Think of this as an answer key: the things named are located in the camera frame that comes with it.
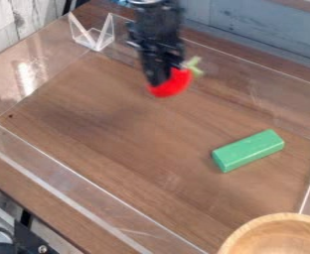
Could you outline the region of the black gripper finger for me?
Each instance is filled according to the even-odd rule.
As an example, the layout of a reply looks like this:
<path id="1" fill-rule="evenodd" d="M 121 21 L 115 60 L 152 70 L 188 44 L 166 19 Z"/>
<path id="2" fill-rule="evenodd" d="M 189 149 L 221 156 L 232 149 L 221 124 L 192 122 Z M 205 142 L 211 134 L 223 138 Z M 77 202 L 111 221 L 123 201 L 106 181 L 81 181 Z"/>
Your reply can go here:
<path id="1" fill-rule="evenodd" d="M 173 69 L 182 69 L 185 53 L 180 50 L 141 50 L 142 69 L 152 87 L 160 87 L 170 80 Z"/>

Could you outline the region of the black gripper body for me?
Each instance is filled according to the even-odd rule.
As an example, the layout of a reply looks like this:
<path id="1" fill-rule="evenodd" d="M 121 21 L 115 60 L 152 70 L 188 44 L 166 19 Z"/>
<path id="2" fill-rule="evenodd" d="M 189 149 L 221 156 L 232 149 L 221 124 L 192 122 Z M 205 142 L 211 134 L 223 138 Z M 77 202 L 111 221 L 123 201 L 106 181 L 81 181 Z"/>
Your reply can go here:
<path id="1" fill-rule="evenodd" d="M 185 55 L 180 4 L 133 4 L 136 20 L 128 23 L 128 44 L 141 56 Z"/>

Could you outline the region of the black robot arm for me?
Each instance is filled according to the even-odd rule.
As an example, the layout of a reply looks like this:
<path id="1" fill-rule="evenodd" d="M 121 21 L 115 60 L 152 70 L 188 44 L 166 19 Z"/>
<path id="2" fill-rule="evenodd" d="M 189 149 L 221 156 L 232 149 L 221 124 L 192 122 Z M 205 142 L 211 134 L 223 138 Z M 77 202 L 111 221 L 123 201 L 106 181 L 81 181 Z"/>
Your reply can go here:
<path id="1" fill-rule="evenodd" d="M 181 39 L 184 9 L 180 0 L 129 0 L 136 20 L 126 23 L 128 45 L 141 57 L 150 86 L 158 88 L 181 68 L 185 44 Z"/>

